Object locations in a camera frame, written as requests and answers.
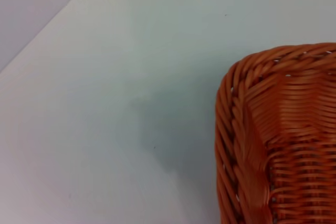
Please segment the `wicker basket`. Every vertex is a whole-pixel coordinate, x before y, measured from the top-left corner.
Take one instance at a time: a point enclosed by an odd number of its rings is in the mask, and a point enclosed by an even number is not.
[[[336,223],[336,43],[234,64],[215,131],[222,224]]]

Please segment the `white surface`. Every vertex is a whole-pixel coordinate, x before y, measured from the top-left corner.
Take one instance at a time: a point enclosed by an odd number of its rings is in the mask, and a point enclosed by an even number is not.
[[[336,40],[334,0],[72,0],[0,74],[0,223],[219,223],[228,67]]]
[[[69,0],[0,0],[0,71]]]

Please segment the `woven rim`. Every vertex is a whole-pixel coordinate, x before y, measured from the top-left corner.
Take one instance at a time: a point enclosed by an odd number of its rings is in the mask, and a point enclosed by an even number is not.
[[[222,223],[336,223],[336,43],[249,55],[223,78],[215,156]]]

